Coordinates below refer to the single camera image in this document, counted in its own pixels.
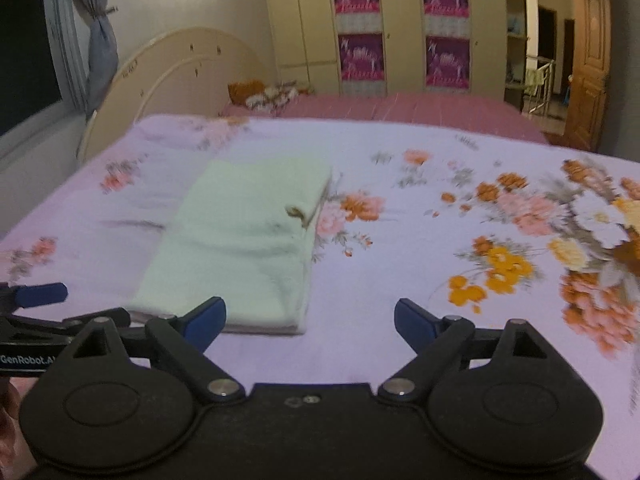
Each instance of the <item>folded towel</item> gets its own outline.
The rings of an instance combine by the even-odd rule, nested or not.
[[[330,177],[329,166],[306,158],[210,163],[167,226],[130,308],[181,316],[221,296],[226,330],[303,333]]]

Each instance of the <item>bed headboard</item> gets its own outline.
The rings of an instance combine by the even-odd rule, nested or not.
[[[185,28],[151,41],[116,74],[89,122],[78,159],[85,163],[152,114],[217,117],[227,85],[267,81],[267,71],[242,41],[212,28]]]

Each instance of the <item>pink bed sheet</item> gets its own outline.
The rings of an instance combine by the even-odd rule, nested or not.
[[[223,115],[270,116],[232,105],[225,108]],[[396,94],[385,98],[299,96],[278,117],[427,124],[548,144],[535,125],[511,105],[466,94]]]

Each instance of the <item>blue gripper pad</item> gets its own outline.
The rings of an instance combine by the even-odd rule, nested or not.
[[[15,292],[15,304],[23,308],[62,303],[68,291],[64,283],[47,283],[47,285],[22,286]]]
[[[210,298],[180,318],[180,333],[200,352],[222,332],[226,324],[226,305],[221,298]]]
[[[396,332],[417,354],[440,335],[440,320],[411,300],[396,303],[394,323]]]

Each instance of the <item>floral bed sheet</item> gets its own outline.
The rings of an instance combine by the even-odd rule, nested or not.
[[[308,330],[223,334],[210,358],[248,387],[377,387],[413,356],[394,333],[399,298],[480,327],[525,318],[605,407],[591,466],[607,480],[640,474],[640,166],[632,162],[412,124],[156,116],[0,243],[0,280],[68,285],[65,304],[31,316],[126,305],[212,158],[309,154],[334,175],[318,223]]]

